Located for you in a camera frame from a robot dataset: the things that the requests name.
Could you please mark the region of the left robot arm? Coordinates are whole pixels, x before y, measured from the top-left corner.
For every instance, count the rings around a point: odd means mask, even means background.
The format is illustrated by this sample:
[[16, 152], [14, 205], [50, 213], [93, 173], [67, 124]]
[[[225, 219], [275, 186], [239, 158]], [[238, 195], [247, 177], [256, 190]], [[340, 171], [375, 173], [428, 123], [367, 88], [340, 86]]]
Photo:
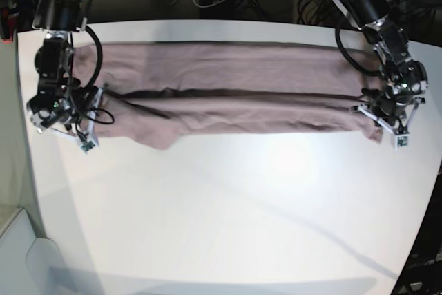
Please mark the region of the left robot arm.
[[413, 116], [407, 107], [417, 111], [424, 103], [422, 95], [428, 87], [423, 64], [409, 52], [406, 32], [390, 19], [392, 0], [332, 0], [343, 14], [343, 21], [361, 31], [380, 60], [377, 70], [361, 66], [345, 50], [340, 39], [341, 24], [335, 29], [335, 39], [343, 57], [360, 73], [378, 77], [383, 86], [379, 91], [366, 92], [368, 102], [356, 111], [373, 119], [379, 126], [395, 136], [409, 133]]

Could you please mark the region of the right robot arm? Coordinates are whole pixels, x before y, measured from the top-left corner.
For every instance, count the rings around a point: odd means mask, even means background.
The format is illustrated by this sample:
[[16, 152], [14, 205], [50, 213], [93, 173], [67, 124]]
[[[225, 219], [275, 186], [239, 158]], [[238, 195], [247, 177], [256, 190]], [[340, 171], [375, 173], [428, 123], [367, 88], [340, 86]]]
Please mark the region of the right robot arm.
[[[31, 123], [39, 133], [51, 130], [75, 140], [83, 149], [97, 146], [97, 122], [103, 90], [95, 86], [103, 52], [97, 35], [87, 26], [92, 0], [39, 0], [32, 26], [45, 33], [35, 55], [36, 95], [27, 104]], [[73, 34], [86, 31], [97, 49], [97, 65], [82, 86], [73, 76]]]

